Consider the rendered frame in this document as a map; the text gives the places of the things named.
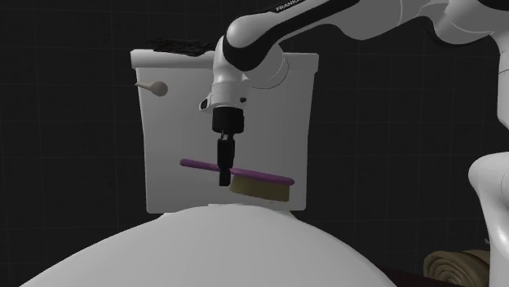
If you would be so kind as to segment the beige rolled towel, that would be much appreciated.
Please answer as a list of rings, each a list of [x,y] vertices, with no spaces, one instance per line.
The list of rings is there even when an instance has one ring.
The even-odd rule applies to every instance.
[[[488,250],[435,251],[423,260],[423,275],[463,287],[489,287]]]

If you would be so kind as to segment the black rough flat object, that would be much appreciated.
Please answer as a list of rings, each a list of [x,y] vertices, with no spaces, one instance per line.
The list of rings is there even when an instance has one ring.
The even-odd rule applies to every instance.
[[[147,43],[156,52],[187,55],[192,57],[204,55],[206,52],[213,51],[215,49],[215,46],[211,43],[201,42],[199,40],[154,38],[147,41]]]

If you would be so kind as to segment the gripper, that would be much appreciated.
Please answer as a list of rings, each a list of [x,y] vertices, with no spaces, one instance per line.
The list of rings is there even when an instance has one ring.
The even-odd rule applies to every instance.
[[[235,157],[233,134],[241,134],[244,131],[244,111],[234,107],[214,108],[212,112],[212,130],[221,134],[217,141],[219,186],[227,187],[231,183],[230,170]]]

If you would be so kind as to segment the white toilet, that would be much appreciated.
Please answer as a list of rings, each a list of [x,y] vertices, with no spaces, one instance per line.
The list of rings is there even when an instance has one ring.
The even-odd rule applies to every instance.
[[[396,287],[341,240],[293,216],[307,195],[308,127],[319,57],[284,53],[249,84],[235,163],[288,189],[288,201],[219,185],[209,92],[213,52],[131,52],[144,134],[147,210],[22,287]]]

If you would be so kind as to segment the purple brush with beige bristles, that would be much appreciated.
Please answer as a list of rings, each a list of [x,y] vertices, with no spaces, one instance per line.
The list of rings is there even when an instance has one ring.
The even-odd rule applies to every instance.
[[[175,170],[210,203],[289,202],[295,184],[289,177],[236,167],[221,174],[216,163],[189,158],[180,159]]]

